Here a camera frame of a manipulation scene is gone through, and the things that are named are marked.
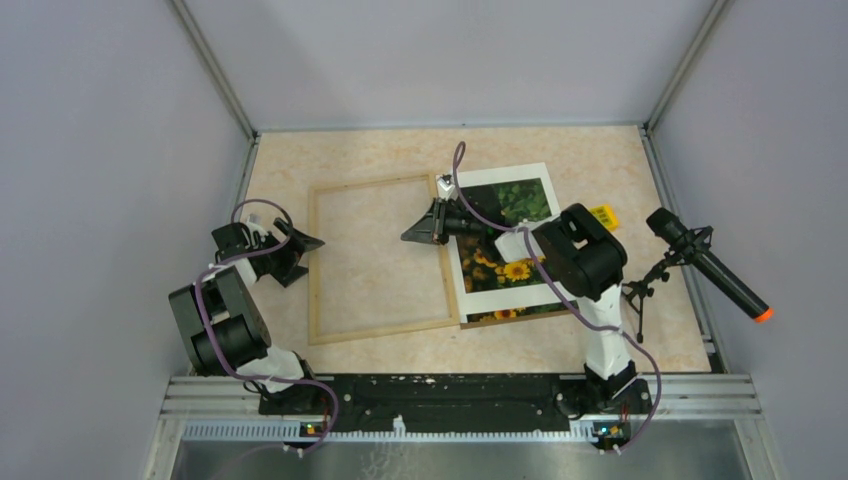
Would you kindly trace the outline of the white matted sunflower photo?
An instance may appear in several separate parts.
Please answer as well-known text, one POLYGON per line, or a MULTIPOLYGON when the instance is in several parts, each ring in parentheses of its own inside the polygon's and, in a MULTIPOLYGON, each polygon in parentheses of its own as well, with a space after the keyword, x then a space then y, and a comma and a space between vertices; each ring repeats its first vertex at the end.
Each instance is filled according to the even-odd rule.
MULTIPOLYGON (((474 210, 507 228, 534 226, 561 211, 547 166, 543 163, 461 171, 459 182, 474 210)), ((455 297, 462 316, 503 309, 562 304, 527 256, 524 237, 506 240, 507 256, 495 240, 450 237, 446 248, 455 297)))

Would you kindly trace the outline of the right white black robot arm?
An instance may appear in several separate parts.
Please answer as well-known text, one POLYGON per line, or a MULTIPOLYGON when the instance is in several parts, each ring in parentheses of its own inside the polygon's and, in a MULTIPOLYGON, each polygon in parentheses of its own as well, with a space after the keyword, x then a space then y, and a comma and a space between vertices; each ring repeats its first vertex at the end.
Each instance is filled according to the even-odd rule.
POLYGON ((459 200, 436 198, 401 233, 406 242, 444 245, 470 236, 507 262, 528 259, 588 333, 579 412, 591 408, 619 415, 648 399, 628 350, 621 297, 627 255, 622 244, 580 203, 547 219, 514 227, 497 225, 459 200))

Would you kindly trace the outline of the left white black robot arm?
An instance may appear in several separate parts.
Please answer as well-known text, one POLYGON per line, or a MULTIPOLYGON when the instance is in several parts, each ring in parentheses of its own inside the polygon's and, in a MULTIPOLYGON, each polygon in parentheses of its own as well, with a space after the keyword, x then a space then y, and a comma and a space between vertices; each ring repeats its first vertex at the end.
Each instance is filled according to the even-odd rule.
POLYGON ((281 239, 253 222, 234 222, 212 232, 214 262, 198 281, 168 300, 194 372, 246 380, 265 395, 282 393, 297 413, 319 404, 320 386, 300 355, 275 347, 250 288, 265 276, 287 288, 305 277, 304 254, 325 242, 276 218, 281 239))

